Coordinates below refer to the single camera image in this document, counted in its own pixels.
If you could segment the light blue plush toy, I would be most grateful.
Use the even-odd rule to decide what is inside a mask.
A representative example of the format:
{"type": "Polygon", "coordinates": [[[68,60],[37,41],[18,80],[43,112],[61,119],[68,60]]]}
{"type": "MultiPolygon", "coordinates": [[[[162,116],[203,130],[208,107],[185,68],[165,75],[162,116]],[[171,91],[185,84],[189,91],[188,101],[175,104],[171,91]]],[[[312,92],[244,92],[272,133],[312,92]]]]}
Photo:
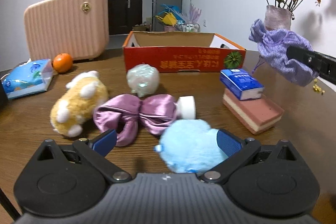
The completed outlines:
{"type": "Polygon", "coordinates": [[[180,119],[163,132],[154,151],[172,172],[204,173],[228,158],[218,147],[217,133],[201,119],[180,119]]]}

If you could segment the white foam cylinder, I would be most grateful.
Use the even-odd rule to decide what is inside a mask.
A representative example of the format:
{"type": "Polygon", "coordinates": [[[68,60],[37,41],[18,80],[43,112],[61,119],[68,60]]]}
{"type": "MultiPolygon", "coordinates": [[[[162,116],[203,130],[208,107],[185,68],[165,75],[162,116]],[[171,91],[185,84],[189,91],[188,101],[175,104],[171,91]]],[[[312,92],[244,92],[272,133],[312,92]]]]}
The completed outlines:
{"type": "Polygon", "coordinates": [[[176,103],[178,119],[196,119],[196,106],[193,96],[179,97],[176,103]]]}

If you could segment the blue handkerchief tissue pack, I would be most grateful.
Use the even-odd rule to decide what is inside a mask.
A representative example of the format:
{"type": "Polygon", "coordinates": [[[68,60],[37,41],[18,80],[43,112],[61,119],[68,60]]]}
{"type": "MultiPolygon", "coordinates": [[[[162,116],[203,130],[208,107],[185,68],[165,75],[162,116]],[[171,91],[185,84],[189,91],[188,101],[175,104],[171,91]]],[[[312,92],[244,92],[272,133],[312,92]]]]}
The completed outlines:
{"type": "Polygon", "coordinates": [[[264,86],[244,69],[223,69],[220,81],[240,101],[260,99],[264,91],[264,86]]]}

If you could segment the purple satin bow scrunchie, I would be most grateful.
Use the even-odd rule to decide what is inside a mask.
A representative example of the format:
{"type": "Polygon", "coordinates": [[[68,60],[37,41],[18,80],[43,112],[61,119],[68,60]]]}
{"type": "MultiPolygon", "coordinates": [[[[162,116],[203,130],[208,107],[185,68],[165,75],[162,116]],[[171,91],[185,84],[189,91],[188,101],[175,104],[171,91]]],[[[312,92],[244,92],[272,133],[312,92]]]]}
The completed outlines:
{"type": "Polygon", "coordinates": [[[152,135],[159,136],[177,119],[176,100],[169,94],[157,94],[144,100],[131,95],[121,94],[97,107],[93,121],[101,132],[123,129],[117,133],[116,146],[130,145],[142,124],[152,135]]]}

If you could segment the pink layered sponge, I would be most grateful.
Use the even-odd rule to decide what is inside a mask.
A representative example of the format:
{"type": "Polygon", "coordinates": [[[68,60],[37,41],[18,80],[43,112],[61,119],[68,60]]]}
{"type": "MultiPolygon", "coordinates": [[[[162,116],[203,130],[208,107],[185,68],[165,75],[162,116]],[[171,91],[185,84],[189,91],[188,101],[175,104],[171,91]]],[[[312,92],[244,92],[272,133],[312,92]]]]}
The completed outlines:
{"type": "Polygon", "coordinates": [[[284,110],[266,96],[255,100],[240,101],[227,88],[223,104],[254,135],[259,135],[281,120],[284,110]]]}

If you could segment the yellow white plush toy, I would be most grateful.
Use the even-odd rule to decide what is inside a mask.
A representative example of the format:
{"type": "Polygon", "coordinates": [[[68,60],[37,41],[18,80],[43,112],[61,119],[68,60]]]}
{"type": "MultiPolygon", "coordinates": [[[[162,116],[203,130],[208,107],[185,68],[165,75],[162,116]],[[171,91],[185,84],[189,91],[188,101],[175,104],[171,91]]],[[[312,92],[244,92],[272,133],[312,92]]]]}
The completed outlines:
{"type": "Polygon", "coordinates": [[[83,72],[66,84],[67,92],[50,112],[54,132],[67,138],[81,135],[83,124],[92,119],[94,110],[109,99],[108,89],[97,71],[83,72]]]}

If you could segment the pink textured vase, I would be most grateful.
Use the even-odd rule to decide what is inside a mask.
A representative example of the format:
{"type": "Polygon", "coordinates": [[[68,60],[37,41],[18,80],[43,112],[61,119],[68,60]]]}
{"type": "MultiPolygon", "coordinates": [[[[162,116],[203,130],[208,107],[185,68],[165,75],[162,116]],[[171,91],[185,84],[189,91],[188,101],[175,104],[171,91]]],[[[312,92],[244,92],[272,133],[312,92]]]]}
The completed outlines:
{"type": "Polygon", "coordinates": [[[274,5],[266,7],[264,25],[267,30],[291,29],[292,13],[274,5]]]}

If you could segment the iridescent white pouch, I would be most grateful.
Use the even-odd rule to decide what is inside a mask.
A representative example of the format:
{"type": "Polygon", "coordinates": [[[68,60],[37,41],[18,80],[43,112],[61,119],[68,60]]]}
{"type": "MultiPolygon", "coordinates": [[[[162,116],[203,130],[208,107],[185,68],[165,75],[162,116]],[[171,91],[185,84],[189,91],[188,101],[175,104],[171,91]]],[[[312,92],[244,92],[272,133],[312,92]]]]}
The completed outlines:
{"type": "Polygon", "coordinates": [[[126,80],[131,92],[141,98],[156,92],[160,76],[157,68],[140,64],[127,71],[126,80]]]}

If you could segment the orange fruit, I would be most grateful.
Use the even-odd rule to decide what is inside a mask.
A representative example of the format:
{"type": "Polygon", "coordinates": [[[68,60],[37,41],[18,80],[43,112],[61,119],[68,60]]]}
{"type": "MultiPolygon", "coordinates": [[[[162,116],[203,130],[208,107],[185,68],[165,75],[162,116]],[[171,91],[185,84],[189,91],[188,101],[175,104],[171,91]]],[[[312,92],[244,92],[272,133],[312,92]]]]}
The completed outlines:
{"type": "Polygon", "coordinates": [[[52,66],[57,73],[67,73],[73,66],[72,56],[68,53],[60,53],[53,59],[52,66]]]}

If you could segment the red orange cardboard box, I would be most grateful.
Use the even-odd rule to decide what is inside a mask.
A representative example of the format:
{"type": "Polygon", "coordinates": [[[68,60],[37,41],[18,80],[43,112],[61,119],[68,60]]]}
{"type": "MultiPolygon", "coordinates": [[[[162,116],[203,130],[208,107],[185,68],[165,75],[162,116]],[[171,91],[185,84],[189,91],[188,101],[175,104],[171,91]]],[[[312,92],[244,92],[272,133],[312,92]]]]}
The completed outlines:
{"type": "Polygon", "coordinates": [[[246,49],[219,34],[132,31],[123,44],[126,70],[148,64],[161,73],[241,68],[246,49]]]}

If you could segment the brown cardboard box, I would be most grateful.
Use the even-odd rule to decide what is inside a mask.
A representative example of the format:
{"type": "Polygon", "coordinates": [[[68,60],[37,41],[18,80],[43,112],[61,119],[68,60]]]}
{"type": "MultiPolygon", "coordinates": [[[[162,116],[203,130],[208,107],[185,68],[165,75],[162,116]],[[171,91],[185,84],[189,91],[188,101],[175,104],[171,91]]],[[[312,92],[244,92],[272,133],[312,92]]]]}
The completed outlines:
{"type": "Polygon", "coordinates": [[[146,25],[133,26],[133,31],[147,31],[147,26],[146,25]]]}

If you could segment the pink ribbed suitcase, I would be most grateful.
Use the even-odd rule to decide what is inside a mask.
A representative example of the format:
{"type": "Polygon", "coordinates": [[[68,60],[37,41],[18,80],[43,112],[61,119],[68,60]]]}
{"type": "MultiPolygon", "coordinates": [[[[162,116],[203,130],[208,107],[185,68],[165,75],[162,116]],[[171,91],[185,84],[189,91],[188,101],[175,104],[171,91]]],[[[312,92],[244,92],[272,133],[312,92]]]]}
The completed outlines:
{"type": "Polygon", "coordinates": [[[42,0],[23,16],[30,59],[100,56],[109,42],[108,0],[42,0]]]}

